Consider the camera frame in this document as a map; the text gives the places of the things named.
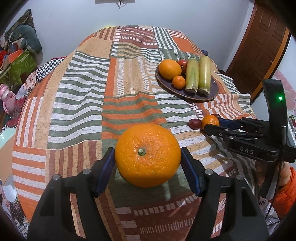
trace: orange sleeve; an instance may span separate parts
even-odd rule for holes
[[[293,167],[290,167],[290,169],[290,180],[276,192],[276,197],[272,205],[280,219],[285,217],[296,199],[296,171]]]

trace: mounted device on wall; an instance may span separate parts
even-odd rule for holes
[[[99,3],[116,3],[118,8],[124,7],[128,3],[135,3],[136,0],[95,0],[95,4]]]

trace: orange box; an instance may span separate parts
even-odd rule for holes
[[[8,56],[9,62],[12,63],[18,56],[22,54],[23,50],[13,52]]]

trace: tangerine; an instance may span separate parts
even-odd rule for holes
[[[175,89],[183,89],[185,84],[186,84],[186,80],[184,79],[183,76],[177,75],[176,77],[173,78],[172,84],[174,86]]]
[[[119,137],[115,161],[119,173],[138,187],[154,187],[169,180],[177,171],[181,149],[167,129],[151,124],[137,124]]]
[[[212,124],[212,125],[219,125],[219,120],[214,115],[207,115],[202,119],[202,129],[204,129],[206,124]]]
[[[182,74],[181,66],[172,59],[165,59],[159,64],[159,73],[167,80],[172,80],[175,76]]]

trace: cable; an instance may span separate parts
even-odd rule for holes
[[[271,201],[271,203],[270,203],[270,207],[269,207],[269,209],[268,209],[268,212],[267,212],[267,214],[266,214],[266,216],[265,216],[265,220],[267,219],[267,217],[268,217],[268,215],[269,215],[269,213],[270,213],[270,210],[271,210],[271,208],[272,208],[272,205],[273,205],[274,200],[275,200],[275,197],[276,197],[276,191],[277,191],[277,188],[278,188],[278,185],[279,185],[279,178],[280,178],[280,176],[281,176],[281,165],[282,165],[282,162],[279,163],[279,174],[278,174],[278,178],[277,178],[277,181],[276,181],[276,189],[275,189],[275,191],[274,191],[274,197],[272,198],[272,201]]]
[[[281,222],[281,220],[280,221],[277,221],[275,223],[267,224],[267,226],[271,226],[271,225],[274,225],[274,224],[277,224],[277,223],[280,223],[280,222]]]

